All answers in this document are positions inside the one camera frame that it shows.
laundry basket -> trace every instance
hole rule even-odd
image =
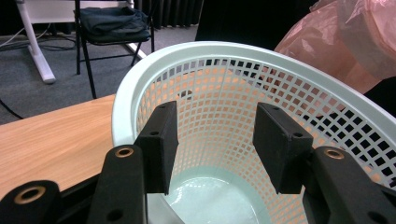
[[[291,58],[224,42],[158,50],[120,84],[114,145],[132,144],[169,101],[177,101],[179,146],[170,194],[148,197],[151,223],[306,222],[302,195],[277,195],[252,145],[258,102],[285,110],[314,136],[314,148],[340,147],[375,182],[396,188],[395,119]]]

basket mesh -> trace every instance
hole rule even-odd
[[[173,175],[216,166],[245,179],[273,223],[306,222],[301,195],[276,195],[252,145],[258,102],[284,109],[314,136],[313,147],[340,147],[378,183],[394,188],[396,153],[376,126],[321,87],[280,67],[252,59],[202,57],[171,64],[143,92],[140,132],[154,108],[177,101]]]

white table leg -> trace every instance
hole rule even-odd
[[[38,47],[37,40],[35,39],[35,32],[33,30],[32,23],[30,22],[26,6],[23,1],[16,1],[16,3],[21,14],[21,19],[23,21],[27,37],[30,41],[30,46],[28,49],[33,57],[33,60],[35,61],[35,66],[37,67],[38,72],[45,83],[53,83],[55,82],[56,78],[50,70],[50,66],[47,63],[46,58],[44,58],[41,49]]]

basket rim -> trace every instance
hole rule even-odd
[[[196,57],[227,56],[262,61],[320,86],[331,95],[343,99],[349,108],[359,111],[362,118],[381,130],[384,137],[396,146],[396,118],[343,82],[306,63],[274,51],[221,41],[174,45],[155,51],[137,63],[124,77],[116,93],[111,123],[113,145],[132,144],[136,139],[134,119],[137,116],[139,100],[150,81],[158,76],[165,66]]]

basket bottom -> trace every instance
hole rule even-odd
[[[185,223],[271,222],[254,188],[219,168],[192,168],[172,177],[164,198]]]

